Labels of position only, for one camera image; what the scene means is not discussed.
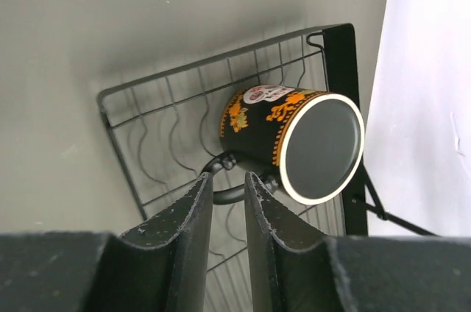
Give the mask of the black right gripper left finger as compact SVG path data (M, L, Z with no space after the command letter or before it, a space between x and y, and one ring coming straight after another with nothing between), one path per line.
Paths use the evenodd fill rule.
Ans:
M213 178L122 235L1 235L3 311L201 311Z

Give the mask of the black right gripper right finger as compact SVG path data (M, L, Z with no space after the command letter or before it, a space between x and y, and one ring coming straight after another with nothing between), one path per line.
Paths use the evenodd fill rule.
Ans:
M324 234L245 176L255 311L468 311L470 240Z

